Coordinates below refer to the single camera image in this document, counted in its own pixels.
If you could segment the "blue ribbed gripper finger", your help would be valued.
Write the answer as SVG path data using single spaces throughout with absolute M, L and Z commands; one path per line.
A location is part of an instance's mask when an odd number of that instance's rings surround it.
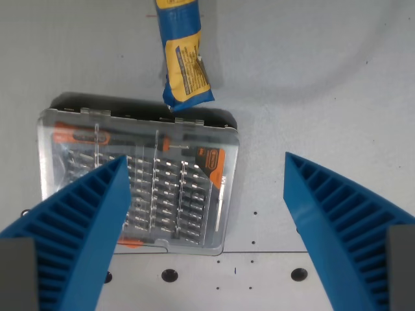
M 70 183 L 1 231 L 34 242 L 40 310 L 94 310 L 131 204 L 126 156 Z
M 287 152 L 283 199 L 334 310 L 390 310 L 386 232 L 414 216 Z

